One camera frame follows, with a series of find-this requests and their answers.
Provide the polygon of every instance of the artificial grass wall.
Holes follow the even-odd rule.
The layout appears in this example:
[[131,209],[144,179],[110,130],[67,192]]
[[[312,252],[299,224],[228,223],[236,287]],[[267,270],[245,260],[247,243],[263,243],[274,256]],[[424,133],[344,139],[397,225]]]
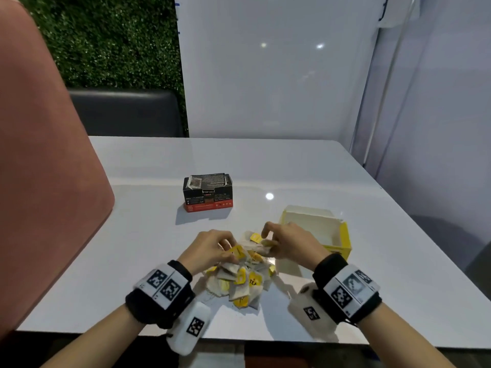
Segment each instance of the artificial grass wall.
[[187,134],[174,0],[19,0],[71,88],[169,89]]

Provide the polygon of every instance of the open yellow box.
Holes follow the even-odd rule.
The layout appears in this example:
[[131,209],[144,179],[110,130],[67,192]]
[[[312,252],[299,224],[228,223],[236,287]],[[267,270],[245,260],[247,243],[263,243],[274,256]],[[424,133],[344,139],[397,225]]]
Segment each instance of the open yellow box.
[[312,235],[330,252],[340,253],[345,260],[351,253],[348,225],[336,218],[330,210],[288,205],[283,211],[280,222],[294,222]]

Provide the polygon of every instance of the wrist strap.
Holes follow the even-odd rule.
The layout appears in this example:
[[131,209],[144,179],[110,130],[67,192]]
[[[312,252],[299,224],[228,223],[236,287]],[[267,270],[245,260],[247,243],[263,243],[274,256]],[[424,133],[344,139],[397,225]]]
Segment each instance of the wrist strap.
[[135,285],[126,296],[126,307],[140,323],[169,329],[195,297],[192,279],[178,261],[162,264]]
[[322,260],[313,277],[319,289],[312,296],[336,324],[356,324],[382,303],[380,286],[338,253]]

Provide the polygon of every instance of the white table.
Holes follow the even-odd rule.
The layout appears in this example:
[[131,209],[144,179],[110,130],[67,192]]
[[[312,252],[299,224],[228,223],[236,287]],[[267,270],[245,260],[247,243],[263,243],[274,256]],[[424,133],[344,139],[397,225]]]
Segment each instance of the white table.
[[[278,221],[288,204],[331,210],[345,219],[350,262],[381,285],[384,301],[433,345],[491,348],[491,302],[385,191],[334,141],[92,137],[116,195],[114,211],[19,327],[81,333],[124,302],[153,266],[175,259],[199,231],[235,235]],[[183,178],[230,173],[231,210],[186,213]],[[274,199],[267,200],[267,192]],[[295,289],[309,282],[280,274]],[[275,285],[259,311],[200,295],[214,318],[205,338],[316,340],[287,311]],[[142,334],[162,330],[147,326]],[[340,343],[367,343],[341,323]]]

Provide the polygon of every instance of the hand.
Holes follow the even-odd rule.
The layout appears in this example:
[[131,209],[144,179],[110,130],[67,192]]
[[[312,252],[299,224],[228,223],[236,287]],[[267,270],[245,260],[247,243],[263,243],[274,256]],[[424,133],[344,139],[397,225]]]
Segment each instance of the hand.
[[266,238],[270,232],[273,232],[273,240],[278,242],[270,250],[271,257],[287,258],[314,271],[319,262],[331,254],[314,235],[293,222],[286,225],[266,222],[261,237]]
[[218,262],[238,263],[232,252],[226,252],[236,244],[230,231],[202,231],[177,260],[194,276]]

